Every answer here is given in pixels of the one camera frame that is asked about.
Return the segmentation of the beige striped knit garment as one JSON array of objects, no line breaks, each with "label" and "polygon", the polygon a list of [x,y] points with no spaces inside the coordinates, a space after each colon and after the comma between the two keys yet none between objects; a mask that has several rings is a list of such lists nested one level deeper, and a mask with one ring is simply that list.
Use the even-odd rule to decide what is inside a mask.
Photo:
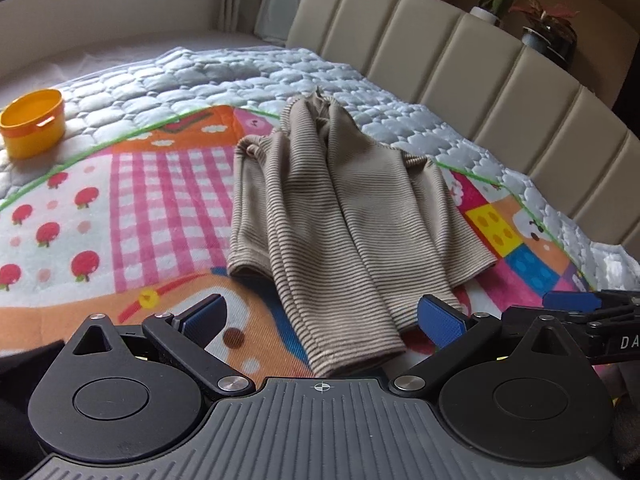
[{"label": "beige striped knit garment", "polygon": [[416,305],[494,265],[437,165],[363,133],[319,92],[234,150],[228,271],[270,278],[317,376],[405,350]]}]

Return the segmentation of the colourful cartoon play mat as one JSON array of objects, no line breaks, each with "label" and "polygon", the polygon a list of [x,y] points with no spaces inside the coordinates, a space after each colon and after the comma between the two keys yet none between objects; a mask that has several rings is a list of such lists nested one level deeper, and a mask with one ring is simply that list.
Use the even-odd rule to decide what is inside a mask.
[{"label": "colourful cartoon play mat", "polygon": [[[2,211],[2,353],[70,338],[94,312],[137,324],[219,294],[227,324],[210,353],[255,380],[317,376],[270,278],[228,271],[236,144],[279,124],[214,106],[78,160]],[[509,191],[437,167],[496,259],[454,290],[454,308],[500,315],[540,307],[552,290],[590,289]]]}]

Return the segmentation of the beige padded headboard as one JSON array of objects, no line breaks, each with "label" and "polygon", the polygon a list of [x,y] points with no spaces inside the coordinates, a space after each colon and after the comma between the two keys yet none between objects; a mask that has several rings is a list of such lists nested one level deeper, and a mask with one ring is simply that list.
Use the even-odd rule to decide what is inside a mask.
[{"label": "beige padded headboard", "polygon": [[638,254],[638,138],[507,32],[439,0],[300,0],[286,43],[427,106],[589,238]]}]

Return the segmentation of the grey quilted mattress pad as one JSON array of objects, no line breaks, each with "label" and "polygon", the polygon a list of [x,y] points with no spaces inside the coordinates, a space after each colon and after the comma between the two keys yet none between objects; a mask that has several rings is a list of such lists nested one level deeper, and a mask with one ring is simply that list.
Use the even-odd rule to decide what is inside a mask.
[{"label": "grey quilted mattress pad", "polygon": [[550,205],[550,192],[496,150],[466,140],[431,107],[402,102],[348,65],[308,50],[167,42],[71,50],[2,78],[1,102],[42,87],[63,93],[65,136],[50,155],[26,162],[1,156],[2,204],[73,157],[143,127],[215,104],[277,115],[292,96],[321,89],[375,140],[504,184],[599,287],[639,286],[639,259],[630,249],[587,234]]}]

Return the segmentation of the orange plastic round container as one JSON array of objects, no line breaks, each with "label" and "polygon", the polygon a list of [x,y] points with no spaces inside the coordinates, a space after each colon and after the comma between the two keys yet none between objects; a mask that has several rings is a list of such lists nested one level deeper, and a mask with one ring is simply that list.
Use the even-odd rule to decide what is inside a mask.
[{"label": "orange plastic round container", "polygon": [[1,112],[1,136],[10,159],[35,157],[58,144],[65,133],[62,93],[41,89],[20,96]]}]

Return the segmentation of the red-leaf plant in dark pot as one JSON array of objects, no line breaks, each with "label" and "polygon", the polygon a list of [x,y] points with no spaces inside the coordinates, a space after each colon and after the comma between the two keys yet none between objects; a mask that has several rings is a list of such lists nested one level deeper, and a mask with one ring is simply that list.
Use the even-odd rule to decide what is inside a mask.
[{"label": "red-leaf plant in dark pot", "polygon": [[578,11],[562,3],[547,6],[539,0],[516,0],[511,11],[523,14],[528,23],[523,27],[524,44],[568,70],[577,48],[577,32],[572,21]]}]

